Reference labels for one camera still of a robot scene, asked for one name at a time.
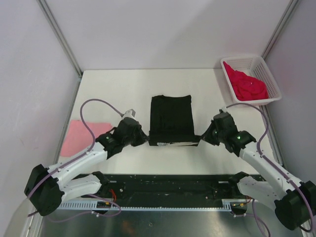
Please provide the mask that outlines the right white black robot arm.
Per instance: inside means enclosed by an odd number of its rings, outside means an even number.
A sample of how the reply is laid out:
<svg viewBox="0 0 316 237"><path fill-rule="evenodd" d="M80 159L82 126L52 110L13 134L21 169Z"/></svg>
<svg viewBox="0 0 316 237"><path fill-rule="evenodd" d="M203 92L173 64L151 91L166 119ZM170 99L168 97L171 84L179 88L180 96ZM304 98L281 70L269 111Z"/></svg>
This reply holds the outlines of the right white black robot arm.
<svg viewBox="0 0 316 237"><path fill-rule="evenodd" d="M301 228L316 215L316 186L303 182L276 161L264 158L256 139L247 131L238 131L233 117L220 111L202 136L203 141L235 154L251 165L264 181L256 181L240 172L232 177L228 193L233 198L250 196L273 210L278 220L289 230Z"/></svg>

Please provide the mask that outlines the white plastic basket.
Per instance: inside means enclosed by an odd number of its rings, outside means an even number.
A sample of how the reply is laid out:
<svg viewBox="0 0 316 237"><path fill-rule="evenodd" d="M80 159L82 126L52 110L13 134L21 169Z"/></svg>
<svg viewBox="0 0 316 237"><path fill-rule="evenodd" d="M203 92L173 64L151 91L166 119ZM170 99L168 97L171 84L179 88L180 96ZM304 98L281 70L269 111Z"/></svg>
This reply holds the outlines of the white plastic basket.
<svg viewBox="0 0 316 237"><path fill-rule="evenodd" d="M221 59L221 66L226 77L232 101L234 103L240 103L241 101L237 98L233 90L233 86L230 82L228 73L224 66L225 63L227 63L233 70L243 72L251 77L255 77L266 85L269 96L267 99L250 100L246 101L246 103L254 106L265 106L273 101L277 101L282 98L278 84L275 81L264 59L257 55L246 54L232 57L224 57Z"/></svg>

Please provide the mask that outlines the right aluminium frame post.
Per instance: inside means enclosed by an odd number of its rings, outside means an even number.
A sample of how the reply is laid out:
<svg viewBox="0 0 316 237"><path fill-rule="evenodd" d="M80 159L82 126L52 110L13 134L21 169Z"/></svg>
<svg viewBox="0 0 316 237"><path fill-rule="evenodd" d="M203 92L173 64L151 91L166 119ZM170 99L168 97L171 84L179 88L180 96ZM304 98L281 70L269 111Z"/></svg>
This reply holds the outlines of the right aluminium frame post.
<svg viewBox="0 0 316 237"><path fill-rule="evenodd" d="M278 41L282 32L285 30L287 24L289 23L289 21L293 17L293 15L294 15L296 9L298 8L298 6L300 5L300 3L301 3L301 0L291 0L289 2L288 6L286 7L284 13L282 14L281 19L279 20L276 28L274 29L273 34L270 37L262 55L261 55L261 57L264 60L268 57L269 53L271 52L274 45Z"/></svg>

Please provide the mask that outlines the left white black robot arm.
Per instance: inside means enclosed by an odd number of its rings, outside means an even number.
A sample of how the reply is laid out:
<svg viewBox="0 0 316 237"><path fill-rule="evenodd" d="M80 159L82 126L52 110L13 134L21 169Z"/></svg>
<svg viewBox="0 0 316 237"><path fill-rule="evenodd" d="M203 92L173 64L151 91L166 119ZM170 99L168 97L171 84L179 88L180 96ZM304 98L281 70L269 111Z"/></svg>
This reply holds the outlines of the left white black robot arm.
<svg viewBox="0 0 316 237"><path fill-rule="evenodd" d="M141 124L125 117L117 127L93 139L91 146L77 157L50 167L41 164L34 167L24 193L41 216L51 214L62 203L80 196L96 194L102 198L109 191L109 180L104 174L95 171L83 178L78 175L120 153L126 146L137 147L147 140Z"/></svg>

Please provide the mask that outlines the aluminium frame post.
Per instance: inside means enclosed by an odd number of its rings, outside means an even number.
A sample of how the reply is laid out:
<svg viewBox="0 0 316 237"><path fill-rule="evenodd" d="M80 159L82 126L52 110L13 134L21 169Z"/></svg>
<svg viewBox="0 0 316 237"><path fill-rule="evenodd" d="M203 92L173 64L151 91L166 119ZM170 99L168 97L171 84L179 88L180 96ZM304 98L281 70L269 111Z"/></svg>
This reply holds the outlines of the aluminium frame post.
<svg viewBox="0 0 316 237"><path fill-rule="evenodd" d="M41 9L41 11L43 12L47 22L49 23L53 33L55 34L57 40L60 43L60 46L62 47L66 57L68 58L70 64L72 65L72 67L74 68L77 76L79 78L82 78L83 75L83 71L81 70L75 55L73 53L73 51L71 50L52 10L50 9L48 3L46 0L37 0L37 3Z"/></svg>
<svg viewBox="0 0 316 237"><path fill-rule="evenodd" d="M293 17L293 15L294 15L296 9L298 8L298 6L300 5L300 3L301 3L301 0L291 0L289 2L288 6L286 7L284 13L282 14L281 19L279 20L276 28L274 29L273 34L270 37L262 55L261 55L261 57L264 60L268 57L269 53L271 52L274 45L278 41L282 32L285 30L287 24L289 23L289 21Z"/></svg>

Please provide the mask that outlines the pink folded t shirt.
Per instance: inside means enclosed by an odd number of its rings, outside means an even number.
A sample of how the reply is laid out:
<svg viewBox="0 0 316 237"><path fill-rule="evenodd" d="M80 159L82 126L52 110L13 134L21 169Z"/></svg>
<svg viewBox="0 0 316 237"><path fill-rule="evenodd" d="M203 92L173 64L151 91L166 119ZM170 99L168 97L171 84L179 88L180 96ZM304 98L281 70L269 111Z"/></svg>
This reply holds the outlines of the pink folded t shirt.
<svg viewBox="0 0 316 237"><path fill-rule="evenodd" d="M107 122L86 122L97 138L99 135L110 131L113 126ZM64 139L60 156L72 157L92 144L92 135L80 120L71 120L69 129Z"/></svg>

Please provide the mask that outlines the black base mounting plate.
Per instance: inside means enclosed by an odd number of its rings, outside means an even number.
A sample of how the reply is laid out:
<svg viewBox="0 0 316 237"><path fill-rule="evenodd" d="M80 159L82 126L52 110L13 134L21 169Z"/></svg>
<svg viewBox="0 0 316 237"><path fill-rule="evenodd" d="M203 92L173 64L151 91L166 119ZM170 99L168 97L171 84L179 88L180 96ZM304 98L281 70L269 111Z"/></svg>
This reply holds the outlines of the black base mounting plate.
<svg viewBox="0 0 316 237"><path fill-rule="evenodd" d="M246 199L224 175L107 174L108 183L96 193L127 206L206 207L222 199Z"/></svg>

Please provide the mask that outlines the red crumpled t shirt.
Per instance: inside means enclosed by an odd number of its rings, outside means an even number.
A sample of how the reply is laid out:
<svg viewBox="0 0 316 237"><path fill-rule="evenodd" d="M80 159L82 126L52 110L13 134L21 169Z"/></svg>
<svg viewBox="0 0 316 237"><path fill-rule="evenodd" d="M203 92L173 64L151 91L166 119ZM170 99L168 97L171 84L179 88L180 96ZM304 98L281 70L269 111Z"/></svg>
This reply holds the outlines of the red crumpled t shirt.
<svg viewBox="0 0 316 237"><path fill-rule="evenodd" d="M264 82L248 76L244 72L234 70L225 61L223 62L236 98L240 101L268 99L268 91Z"/></svg>

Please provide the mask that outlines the black t shirt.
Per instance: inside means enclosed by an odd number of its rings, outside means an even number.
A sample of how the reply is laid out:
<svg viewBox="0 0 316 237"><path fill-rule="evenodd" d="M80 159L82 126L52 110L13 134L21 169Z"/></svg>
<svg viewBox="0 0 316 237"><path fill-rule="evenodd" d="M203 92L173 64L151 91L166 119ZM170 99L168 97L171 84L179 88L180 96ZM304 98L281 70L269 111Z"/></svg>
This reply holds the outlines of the black t shirt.
<svg viewBox="0 0 316 237"><path fill-rule="evenodd" d="M150 112L150 146L197 146L192 115L192 97L152 97Z"/></svg>

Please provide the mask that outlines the left aluminium frame post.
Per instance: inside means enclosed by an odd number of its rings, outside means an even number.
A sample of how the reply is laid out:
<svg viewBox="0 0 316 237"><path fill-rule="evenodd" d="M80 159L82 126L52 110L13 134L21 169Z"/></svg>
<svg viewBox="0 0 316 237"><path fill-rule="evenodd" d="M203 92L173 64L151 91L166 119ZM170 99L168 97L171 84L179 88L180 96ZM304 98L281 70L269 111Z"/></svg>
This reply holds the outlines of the left aluminium frame post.
<svg viewBox="0 0 316 237"><path fill-rule="evenodd" d="M77 76L79 78L82 78L83 75L83 71L81 70L75 55L73 53L73 51L71 50L52 10L50 9L48 3L46 0L37 0L37 3L41 9L41 11L43 12L47 22L49 23L53 33L55 34L57 40L60 43L60 46L62 47L66 57L68 58L70 64L72 65L72 67L74 68Z"/></svg>

